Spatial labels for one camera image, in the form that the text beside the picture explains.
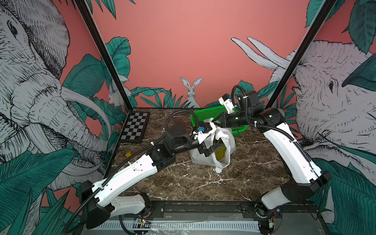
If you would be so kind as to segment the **pineapple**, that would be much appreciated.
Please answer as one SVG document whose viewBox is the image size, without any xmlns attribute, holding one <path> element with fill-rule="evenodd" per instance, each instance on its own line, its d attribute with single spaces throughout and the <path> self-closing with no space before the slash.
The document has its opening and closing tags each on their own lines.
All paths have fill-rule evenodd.
<svg viewBox="0 0 376 235">
<path fill-rule="evenodd" d="M 222 160 L 225 157 L 226 150 L 227 150 L 225 144 L 223 143 L 221 139 L 219 140 L 214 139 L 213 145 L 221 145 L 221 147 L 215 151 L 215 156 L 218 161 Z"/>
</svg>

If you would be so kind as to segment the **white plastic bag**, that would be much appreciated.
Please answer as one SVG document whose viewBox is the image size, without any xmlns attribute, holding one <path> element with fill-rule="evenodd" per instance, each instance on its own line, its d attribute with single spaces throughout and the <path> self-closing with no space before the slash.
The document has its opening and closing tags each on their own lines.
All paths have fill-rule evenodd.
<svg viewBox="0 0 376 235">
<path fill-rule="evenodd" d="M 236 144 L 230 128 L 218 127 L 211 120 L 198 122 L 199 129 L 193 133 L 202 151 L 197 148 L 190 150 L 190 157 L 193 163 L 214 166 L 216 173 L 221 173 L 229 166 Z"/>
</svg>

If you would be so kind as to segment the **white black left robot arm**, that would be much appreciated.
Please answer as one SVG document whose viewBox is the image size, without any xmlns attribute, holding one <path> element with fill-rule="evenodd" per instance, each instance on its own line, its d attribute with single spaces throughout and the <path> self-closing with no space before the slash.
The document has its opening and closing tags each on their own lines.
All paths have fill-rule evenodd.
<svg viewBox="0 0 376 235">
<path fill-rule="evenodd" d="M 197 150 L 209 157 L 221 147 L 205 144 L 205 140 L 219 130 L 212 122 L 198 122 L 192 135 L 188 135 L 181 124 L 165 127 L 164 130 L 156 143 L 140 151 L 142 156 L 134 163 L 122 170 L 118 169 L 103 180 L 81 184 L 78 188 L 78 210 L 82 213 L 80 221 L 87 229 L 97 228 L 114 216 L 150 215 L 152 202 L 145 193 L 126 197 L 121 196 L 121 193 L 174 163 L 176 156 L 182 152 Z"/>
</svg>

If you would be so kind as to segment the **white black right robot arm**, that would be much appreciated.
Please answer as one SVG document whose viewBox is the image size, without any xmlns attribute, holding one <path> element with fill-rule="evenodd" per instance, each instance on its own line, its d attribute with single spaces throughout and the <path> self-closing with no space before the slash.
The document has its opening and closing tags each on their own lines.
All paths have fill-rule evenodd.
<svg viewBox="0 0 376 235">
<path fill-rule="evenodd" d="M 258 129 L 288 168 L 290 179 L 255 203 L 258 217 L 267 218 L 284 204 L 303 202 L 331 181 L 332 175 L 317 166 L 300 146 L 282 113 L 273 107 L 264 109 L 255 91 L 225 94 L 218 101 L 226 111 L 214 119 L 215 124 L 224 128 L 248 125 Z"/>
</svg>

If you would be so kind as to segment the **black white checkerboard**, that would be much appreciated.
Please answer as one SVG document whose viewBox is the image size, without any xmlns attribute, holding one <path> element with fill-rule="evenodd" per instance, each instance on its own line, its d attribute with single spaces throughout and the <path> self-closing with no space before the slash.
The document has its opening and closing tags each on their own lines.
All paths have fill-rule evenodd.
<svg viewBox="0 0 376 235">
<path fill-rule="evenodd" d="M 131 144 L 141 143 L 149 117 L 149 112 L 131 112 L 121 133 L 120 142 Z"/>
</svg>

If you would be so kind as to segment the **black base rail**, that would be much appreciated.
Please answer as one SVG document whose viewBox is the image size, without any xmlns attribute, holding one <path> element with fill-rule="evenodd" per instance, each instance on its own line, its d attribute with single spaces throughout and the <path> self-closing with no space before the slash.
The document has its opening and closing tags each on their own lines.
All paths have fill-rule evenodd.
<svg viewBox="0 0 376 235">
<path fill-rule="evenodd" d="M 316 218 L 319 210 L 314 202 L 287 203 L 278 206 L 266 215 L 259 216 L 254 201 L 152 201 L 149 218 L 163 218 L 168 213 L 240 214 L 243 218 L 282 218 L 288 213 L 307 213 Z"/>
</svg>

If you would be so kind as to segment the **right black frame post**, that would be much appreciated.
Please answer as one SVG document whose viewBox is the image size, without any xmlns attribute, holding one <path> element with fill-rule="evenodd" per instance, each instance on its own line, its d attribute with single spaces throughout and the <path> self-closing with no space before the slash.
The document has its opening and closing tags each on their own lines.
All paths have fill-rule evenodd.
<svg viewBox="0 0 376 235">
<path fill-rule="evenodd" d="M 297 68 L 299 62 L 307 52 L 310 44 L 315 39 L 317 33 L 321 29 L 323 23 L 325 22 L 327 16 L 331 12 L 332 8 L 334 7 L 336 1 L 335 0 L 327 0 L 323 1 L 320 5 L 318 12 L 316 13 L 311 25 L 309 26 L 308 31 L 306 32 L 302 42 L 300 43 L 299 47 L 297 48 L 297 51 L 288 65 L 285 73 L 283 74 L 280 82 L 278 83 L 278 86 L 276 87 L 276 90 L 272 94 L 272 97 L 268 100 L 268 103 L 266 105 L 266 109 L 273 106 L 277 98 L 279 97 L 281 91 L 286 86 L 290 78 L 292 77 L 292 74 L 294 70 Z"/>
</svg>

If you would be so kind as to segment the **black frame post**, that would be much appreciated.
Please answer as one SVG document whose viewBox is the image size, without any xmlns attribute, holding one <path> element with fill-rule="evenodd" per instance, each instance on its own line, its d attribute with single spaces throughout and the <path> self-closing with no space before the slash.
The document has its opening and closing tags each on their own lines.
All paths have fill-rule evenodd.
<svg viewBox="0 0 376 235">
<path fill-rule="evenodd" d="M 109 52 L 106 48 L 106 45 L 103 41 L 103 38 L 100 34 L 100 31 L 98 30 L 98 27 L 92 17 L 92 14 L 90 12 L 90 9 L 88 7 L 88 4 L 86 1 L 83 1 L 83 0 L 75 0 L 74 1 L 75 5 L 77 6 L 78 8 L 78 11 L 80 12 L 82 18 L 83 18 L 83 21 L 86 25 L 86 27 L 88 28 L 95 44 L 96 44 L 96 47 L 98 48 L 99 50 L 99 53 L 102 57 L 102 59 L 104 60 L 104 63 L 109 71 L 109 74 L 111 76 L 111 78 L 113 79 L 116 87 L 118 88 L 118 91 L 123 99 L 123 102 L 124 102 L 124 105 L 125 107 L 127 108 L 128 111 L 132 111 L 133 110 L 133 107 L 131 105 L 131 102 L 127 96 L 127 94 L 125 93 L 125 90 L 124 90 L 124 86 L 123 84 L 121 83 L 120 79 L 119 79 L 119 76 L 118 76 L 118 73 L 117 73 L 117 70 L 114 66 L 114 63 L 109 55 Z"/>
<path fill-rule="evenodd" d="M 334 7 L 336 1 L 335 0 L 327 0 L 323 1 L 320 5 L 318 12 L 316 13 L 311 25 L 309 26 L 308 31 L 306 32 L 302 42 L 300 43 L 299 47 L 297 48 L 297 51 L 288 65 L 285 73 L 283 74 L 280 82 L 278 83 L 278 86 L 276 87 L 276 90 L 272 94 L 272 97 L 268 100 L 268 103 L 266 105 L 266 109 L 273 106 L 277 98 L 279 97 L 281 91 L 286 86 L 290 78 L 292 77 L 292 74 L 294 70 L 297 68 L 299 62 L 307 52 L 310 44 L 315 39 L 317 33 L 321 29 L 323 23 L 325 22 L 327 16 L 331 12 L 332 8 Z"/>
</svg>

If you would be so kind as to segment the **left black frame post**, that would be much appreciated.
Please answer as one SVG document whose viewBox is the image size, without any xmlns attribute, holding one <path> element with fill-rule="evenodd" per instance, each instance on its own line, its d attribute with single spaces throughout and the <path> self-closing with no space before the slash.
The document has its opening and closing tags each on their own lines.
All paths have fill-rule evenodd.
<svg viewBox="0 0 376 235">
<path fill-rule="evenodd" d="M 88 4 L 86 1 L 83 1 L 83 0 L 75 0 L 74 1 L 75 5 L 77 6 L 78 8 L 78 11 L 80 12 L 82 18 L 83 18 L 83 21 L 86 25 L 86 27 L 88 28 L 95 44 L 96 44 L 96 47 L 98 48 L 99 50 L 99 53 L 102 57 L 102 59 L 104 60 L 104 63 L 109 71 L 109 74 L 111 76 L 111 78 L 113 79 L 116 87 L 118 88 L 118 91 L 123 99 L 123 102 L 124 102 L 124 105 L 125 107 L 127 108 L 128 111 L 132 111 L 133 110 L 133 107 L 131 105 L 131 102 L 127 96 L 127 94 L 125 93 L 125 90 L 124 90 L 124 86 L 123 84 L 121 83 L 120 79 L 119 79 L 119 76 L 118 76 L 118 73 L 117 73 L 117 70 L 114 66 L 114 63 L 109 55 L 109 52 L 106 48 L 106 45 L 103 41 L 103 38 L 100 34 L 100 31 L 98 30 L 98 27 L 92 17 L 92 14 L 90 12 L 90 9 L 88 7 Z"/>
</svg>

